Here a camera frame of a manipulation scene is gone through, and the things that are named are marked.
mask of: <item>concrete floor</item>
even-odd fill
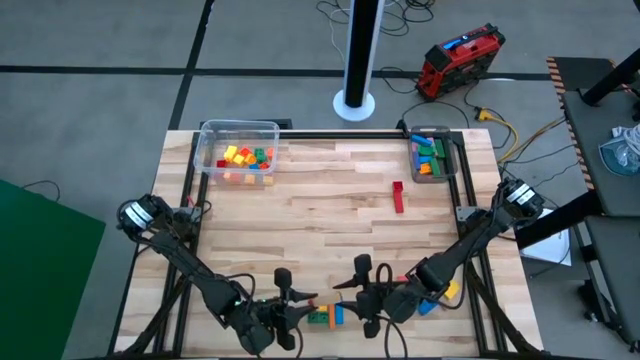
[[[0,64],[184,67],[203,4],[5,0],[0,3]],[[328,21],[314,6],[311,0],[216,1],[198,66],[341,68]],[[433,11],[432,22],[412,25],[406,37],[381,36],[376,68],[418,70],[434,43],[486,22],[507,37],[493,72],[544,73],[547,56],[619,61],[640,45],[640,14],[631,0],[442,0]],[[345,26],[336,26],[337,43],[344,39]],[[107,349],[133,255],[133,244],[115,230],[115,209],[151,189],[180,81],[180,76],[0,74],[0,152],[6,154],[0,178],[16,184],[54,180],[62,189],[61,203],[107,223],[65,358],[102,355]],[[392,81],[398,88],[412,85]],[[196,77],[179,128],[196,129],[211,118],[291,118],[298,129],[390,128],[404,109],[420,101],[373,80],[378,108],[370,120],[353,125],[331,107],[340,86],[340,79],[326,78]],[[464,107],[461,91],[443,100]],[[547,81],[483,81],[469,100],[498,110],[522,138],[561,114]],[[421,106],[406,119],[410,126],[464,126],[458,112],[439,104]],[[494,143],[506,135],[493,124],[471,125],[489,128]],[[567,129],[559,126],[522,159],[567,144]],[[52,154],[56,162],[49,161]],[[510,171],[536,183],[575,161],[569,149]],[[586,190],[573,185],[581,179],[574,167],[539,190],[562,204]],[[525,261],[525,267],[539,265]],[[582,319],[574,290],[584,276],[576,266],[530,281],[545,348],[560,355],[637,358],[614,334]]]

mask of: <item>wooden table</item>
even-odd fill
[[[463,134],[476,197],[480,206],[488,207],[500,181],[489,133]],[[180,201],[192,135],[170,131],[165,139],[153,192],[173,206]],[[207,199],[213,208],[204,217],[198,247],[198,256],[215,272],[254,274],[258,298],[277,294],[277,267],[292,271],[295,289],[326,293],[351,278],[353,258],[359,254],[371,254],[374,269],[387,262],[400,274],[457,239],[448,184],[411,180],[406,141],[281,140],[279,146],[274,186],[219,187],[211,182]],[[194,198],[199,179],[196,175]],[[391,183],[397,180],[404,182],[403,214],[394,211]],[[462,179],[458,183],[464,194]],[[515,242],[495,239],[488,253],[500,305],[529,342],[541,348]],[[137,259],[116,350],[131,344],[159,307],[166,271],[167,261],[153,251]],[[461,267],[456,279],[461,282]],[[355,292],[342,295],[354,299]],[[490,317],[483,310],[492,344]],[[303,356],[384,357],[383,332],[365,339],[361,323],[349,311],[336,330],[304,319],[300,328]],[[424,317],[416,314],[400,328],[411,357],[477,355],[468,304],[457,311],[437,308]],[[173,325],[169,329],[168,347]],[[392,355],[402,355],[396,334],[390,337],[390,348]],[[195,288],[182,355],[246,356],[235,332],[222,330]],[[293,357],[295,351],[285,352],[274,343],[263,356]]]

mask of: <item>red upright block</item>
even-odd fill
[[[396,213],[402,214],[404,212],[404,205],[402,204],[402,181],[393,182],[393,202],[396,205]]]

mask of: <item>blue block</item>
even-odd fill
[[[420,314],[420,316],[425,316],[431,310],[433,310],[436,307],[436,305],[437,304],[430,303],[427,300],[422,300],[422,303],[420,303],[420,306],[418,307],[418,314]]]
[[[425,139],[422,136],[418,136],[418,135],[411,135],[411,141],[424,146],[431,146],[433,144],[431,140]]]
[[[417,151],[412,152],[411,155],[413,155],[413,166],[420,171],[420,155]]]
[[[336,325],[344,324],[344,309],[340,305],[336,305]]]

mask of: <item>red power tool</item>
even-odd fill
[[[416,89],[433,101],[484,75],[504,44],[504,36],[489,23],[435,45],[425,55]]]

